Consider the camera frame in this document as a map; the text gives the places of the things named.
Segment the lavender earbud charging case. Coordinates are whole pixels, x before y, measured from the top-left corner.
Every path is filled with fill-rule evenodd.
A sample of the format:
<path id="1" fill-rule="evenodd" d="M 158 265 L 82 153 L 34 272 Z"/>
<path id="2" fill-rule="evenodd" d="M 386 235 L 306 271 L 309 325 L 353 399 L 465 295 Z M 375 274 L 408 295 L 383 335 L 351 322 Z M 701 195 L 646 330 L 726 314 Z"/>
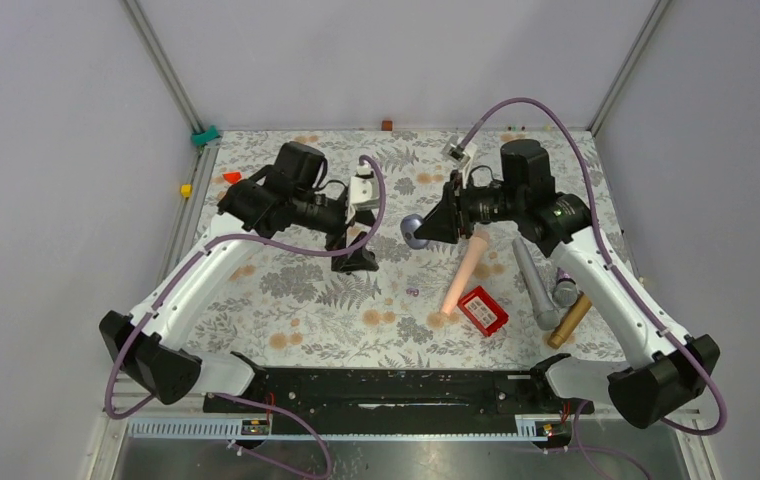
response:
<path id="1" fill-rule="evenodd" d="M 400 231 L 405 244 L 413 250 L 426 249 L 430 243 L 427 239 L 418 238 L 415 233 L 423 225 L 423 217 L 419 214 L 405 216 L 400 222 Z"/>

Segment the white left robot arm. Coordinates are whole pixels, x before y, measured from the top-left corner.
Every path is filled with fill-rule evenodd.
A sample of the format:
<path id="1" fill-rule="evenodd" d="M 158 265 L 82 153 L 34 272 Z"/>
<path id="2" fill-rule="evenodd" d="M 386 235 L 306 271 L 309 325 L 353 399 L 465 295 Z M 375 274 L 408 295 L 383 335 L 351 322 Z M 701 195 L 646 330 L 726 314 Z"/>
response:
<path id="1" fill-rule="evenodd" d="M 233 183 L 209 227 L 155 290 L 129 313 L 110 311 L 100 321 L 110 378 L 125 373 L 164 405 L 189 394 L 227 394 L 241 410 L 260 407 L 267 387 L 248 361 L 189 350 L 187 339 L 221 284 L 264 246 L 328 258 L 336 273 L 377 270 L 367 243 L 385 213 L 381 168 L 361 156 L 342 193 L 330 198 L 319 183 L 328 165 L 321 151 L 290 141 L 273 163 Z"/>

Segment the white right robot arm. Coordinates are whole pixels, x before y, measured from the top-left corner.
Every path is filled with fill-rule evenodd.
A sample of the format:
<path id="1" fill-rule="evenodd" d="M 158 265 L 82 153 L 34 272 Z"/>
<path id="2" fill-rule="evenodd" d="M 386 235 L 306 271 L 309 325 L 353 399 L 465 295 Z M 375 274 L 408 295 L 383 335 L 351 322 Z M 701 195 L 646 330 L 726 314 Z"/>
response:
<path id="1" fill-rule="evenodd" d="M 531 402 L 553 412 L 568 398 L 613 406 L 632 426 L 647 428 L 699 397 L 709 386 L 720 347 L 691 335 L 631 277 L 594 226 L 580 197 L 557 190 L 547 150 L 520 139 L 500 148 L 502 177 L 487 185 L 455 170 L 439 203 L 409 238 L 455 244 L 478 224 L 512 221 L 521 236 L 565 271 L 591 301 L 621 346 L 623 362 L 559 354 L 537 364 Z"/>

